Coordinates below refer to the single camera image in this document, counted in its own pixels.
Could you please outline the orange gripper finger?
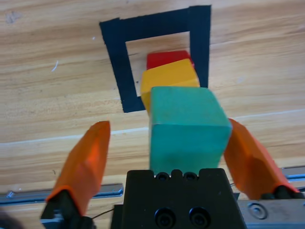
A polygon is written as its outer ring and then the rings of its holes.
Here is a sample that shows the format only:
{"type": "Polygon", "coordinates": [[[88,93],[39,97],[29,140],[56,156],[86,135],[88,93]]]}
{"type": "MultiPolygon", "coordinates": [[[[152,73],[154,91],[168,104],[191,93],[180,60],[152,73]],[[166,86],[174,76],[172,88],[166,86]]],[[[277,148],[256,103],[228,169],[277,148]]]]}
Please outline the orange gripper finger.
{"type": "Polygon", "coordinates": [[[52,192],[46,198],[41,224],[46,229],[94,229],[88,204],[102,183],[111,127],[109,121],[92,125],[69,153],[52,192]]]}
{"type": "Polygon", "coordinates": [[[249,199],[304,199],[246,127],[233,119],[230,122],[233,130],[224,158],[235,186],[249,199]]]}

